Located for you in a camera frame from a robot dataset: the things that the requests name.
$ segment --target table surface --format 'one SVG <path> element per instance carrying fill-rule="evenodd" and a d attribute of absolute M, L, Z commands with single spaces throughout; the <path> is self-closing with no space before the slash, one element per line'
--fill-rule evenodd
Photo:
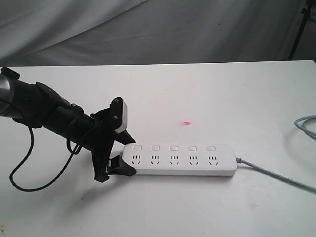
<path fill-rule="evenodd" d="M 293 123 L 316 113 L 313 61 L 13 69 L 87 114 L 123 97 L 136 141 L 229 144 L 244 160 L 316 186 L 315 141 Z M 8 177 L 28 149 L 28 130 L 0 122 L 0 235 L 315 236 L 316 195 L 243 165 L 232 178 L 112 176 L 98 183 L 82 150 L 51 187 L 21 192 Z M 35 130 L 35 142 L 15 175 L 26 188 L 51 180 L 69 156 L 65 139 L 44 128 Z M 122 149 L 116 143 L 112 156 Z"/>

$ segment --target white power strip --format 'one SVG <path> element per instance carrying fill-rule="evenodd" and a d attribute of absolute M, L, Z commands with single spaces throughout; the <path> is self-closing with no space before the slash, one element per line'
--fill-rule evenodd
<path fill-rule="evenodd" d="M 146 175 L 232 176 L 237 169 L 232 147 L 222 144 L 133 143 L 122 159 Z"/>

